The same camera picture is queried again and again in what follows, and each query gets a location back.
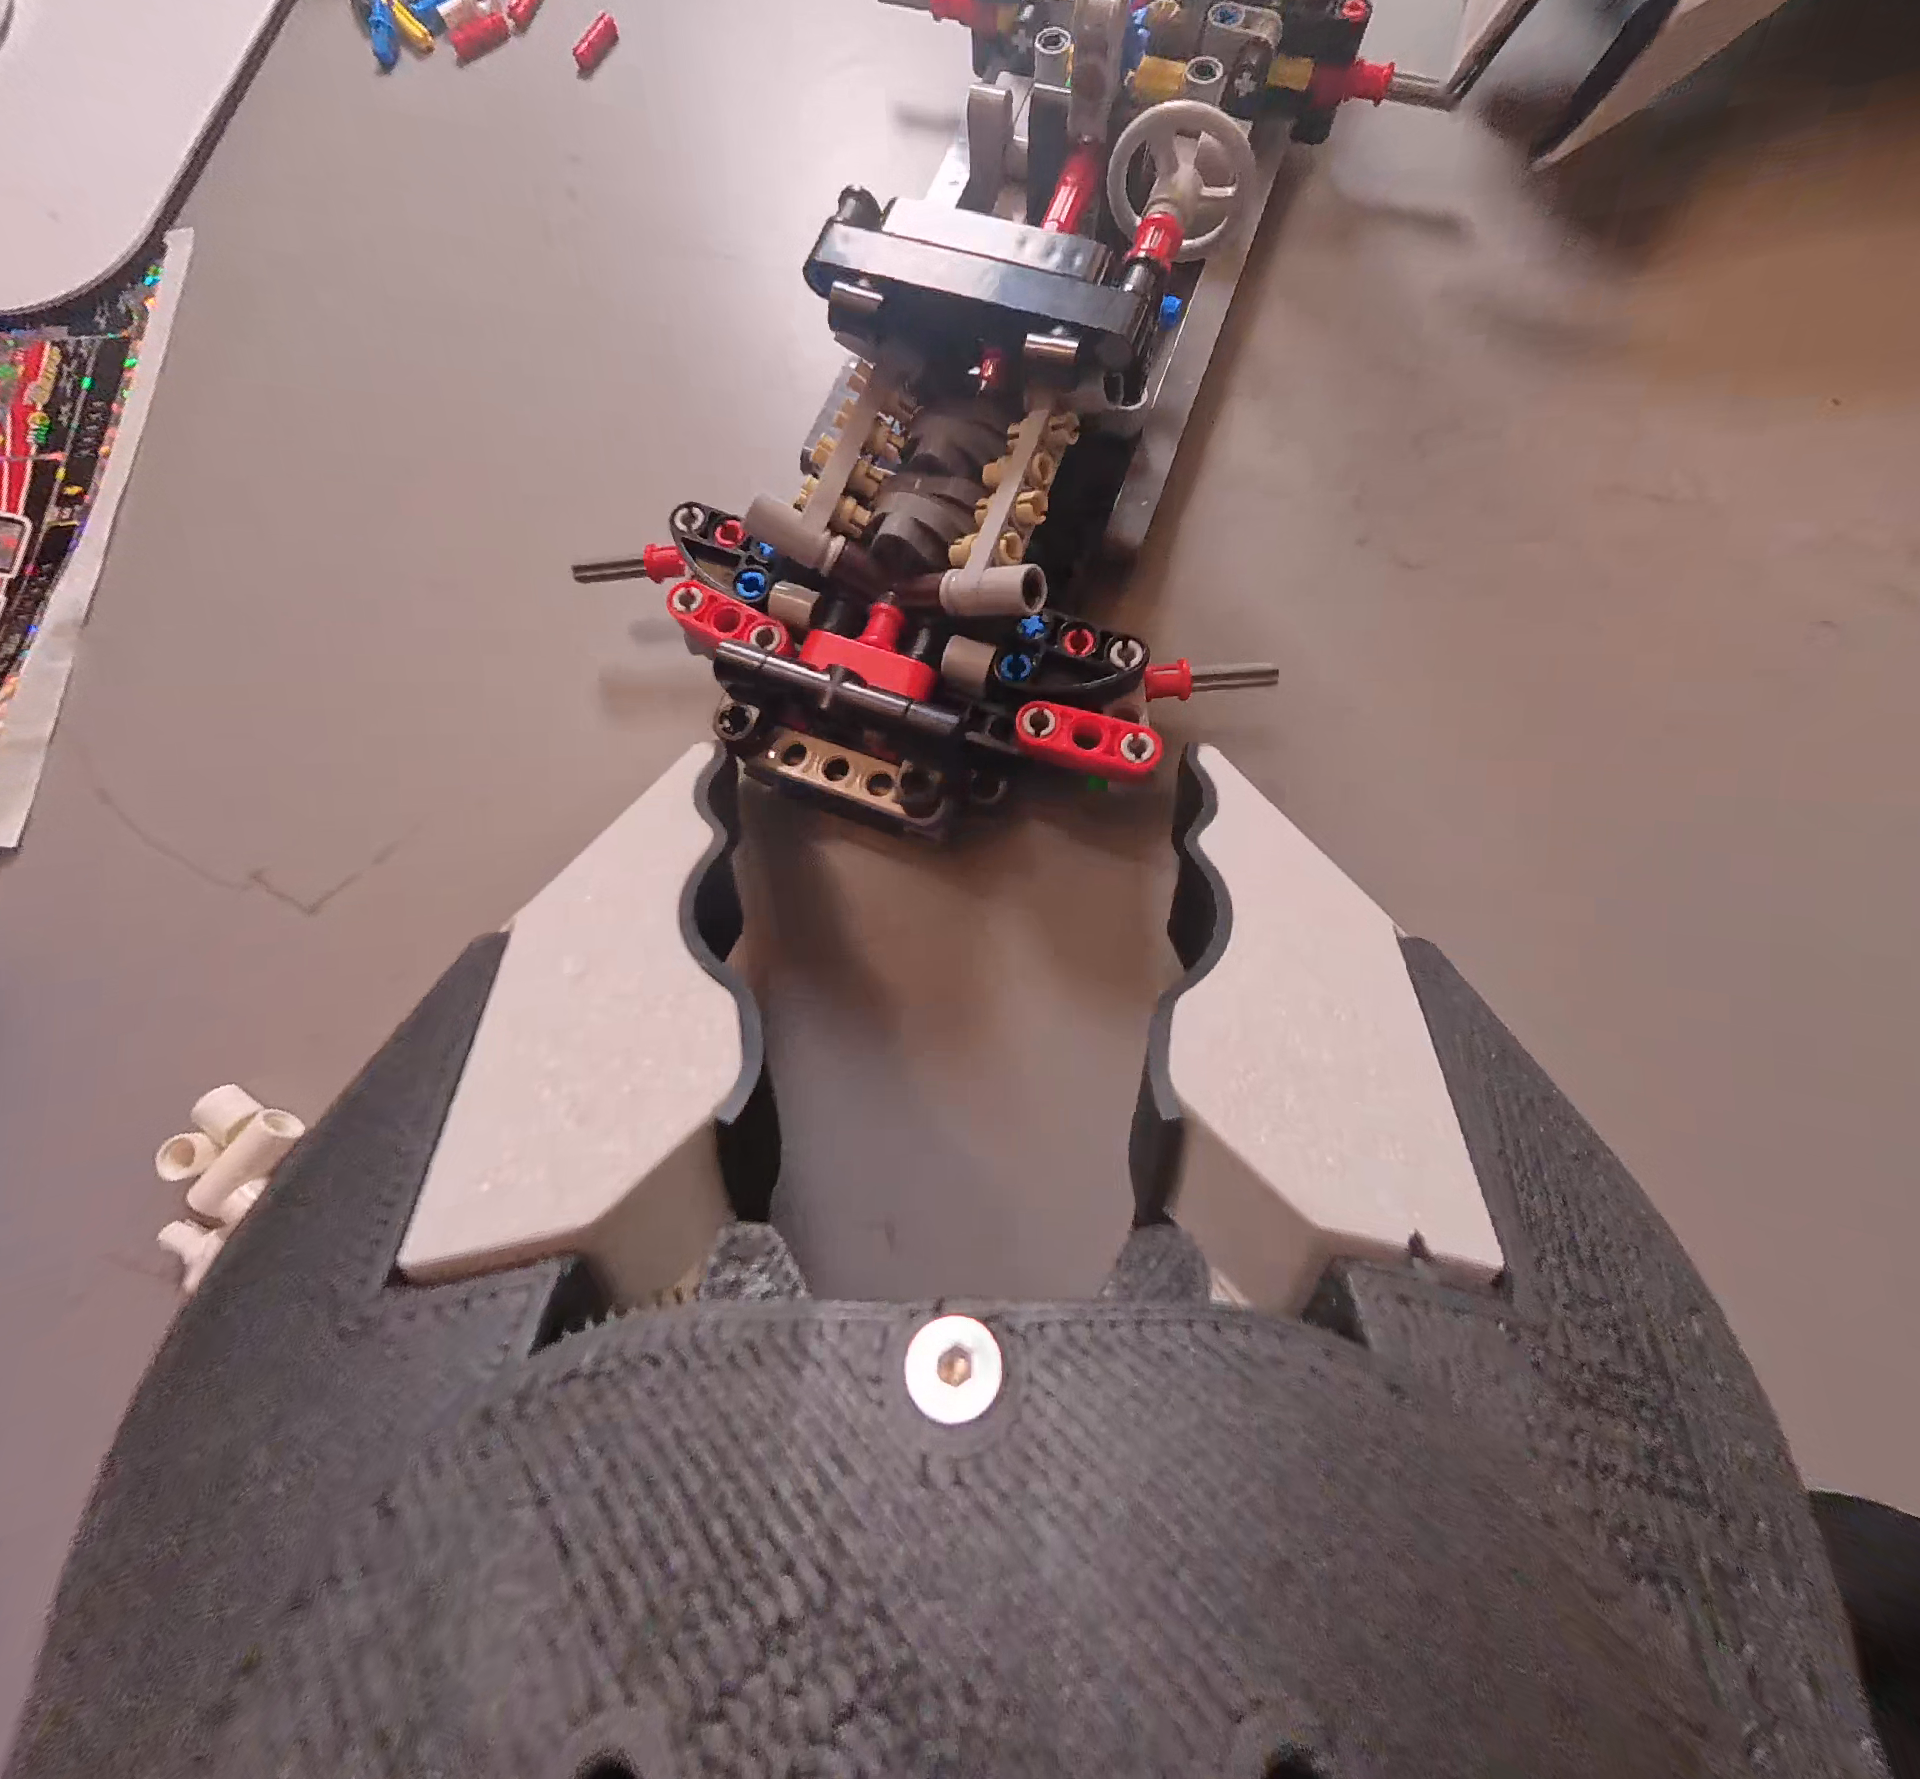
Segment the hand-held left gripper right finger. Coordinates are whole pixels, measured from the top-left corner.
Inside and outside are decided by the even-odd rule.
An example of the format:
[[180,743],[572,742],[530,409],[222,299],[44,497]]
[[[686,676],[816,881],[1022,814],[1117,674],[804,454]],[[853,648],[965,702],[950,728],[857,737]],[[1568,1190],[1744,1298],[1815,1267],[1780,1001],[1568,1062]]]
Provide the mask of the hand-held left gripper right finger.
[[1235,1304],[1336,1262],[1488,1285],[1501,1248],[1390,914],[1210,743],[1179,762],[1143,1221]]

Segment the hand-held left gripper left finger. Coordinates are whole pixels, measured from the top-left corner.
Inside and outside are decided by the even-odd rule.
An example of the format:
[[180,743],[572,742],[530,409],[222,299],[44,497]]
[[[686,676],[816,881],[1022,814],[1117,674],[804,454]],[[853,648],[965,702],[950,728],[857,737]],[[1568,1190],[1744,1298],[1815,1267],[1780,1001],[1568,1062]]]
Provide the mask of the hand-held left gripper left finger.
[[510,926],[398,1272],[463,1281],[582,1257],[599,1281],[682,1281],[735,1199],[758,1003],[731,965],[738,777],[694,743]]

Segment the white book stand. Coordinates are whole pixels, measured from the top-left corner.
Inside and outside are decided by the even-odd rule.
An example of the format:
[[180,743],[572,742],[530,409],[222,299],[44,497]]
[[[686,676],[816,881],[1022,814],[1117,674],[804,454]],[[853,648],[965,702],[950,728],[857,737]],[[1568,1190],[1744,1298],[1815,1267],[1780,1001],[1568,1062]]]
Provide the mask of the white book stand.
[[5,311],[131,259],[281,4],[5,0]]

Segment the lego car chassis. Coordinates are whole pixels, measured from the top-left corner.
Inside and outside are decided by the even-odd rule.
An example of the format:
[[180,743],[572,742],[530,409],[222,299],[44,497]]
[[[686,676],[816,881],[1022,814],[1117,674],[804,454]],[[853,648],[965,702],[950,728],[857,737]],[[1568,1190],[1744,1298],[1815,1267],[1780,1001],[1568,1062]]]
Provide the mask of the lego car chassis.
[[580,561],[646,579],[744,777],[939,838],[1030,770],[1141,783],[1158,702],[1269,662],[1155,657],[1086,613],[1139,552],[1287,146],[1396,94],[1370,0],[876,0],[967,31],[926,195],[846,186],[806,259],[848,362],[795,495],[679,497]]

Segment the colourful sticker sheet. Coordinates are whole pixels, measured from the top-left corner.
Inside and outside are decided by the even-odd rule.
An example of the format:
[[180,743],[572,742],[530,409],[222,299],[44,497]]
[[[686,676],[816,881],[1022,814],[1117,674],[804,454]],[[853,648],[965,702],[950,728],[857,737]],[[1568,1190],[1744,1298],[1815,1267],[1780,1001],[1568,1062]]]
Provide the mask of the colourful sticker sheet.
[[194,252],[1,318],[1,849],[33,814]]

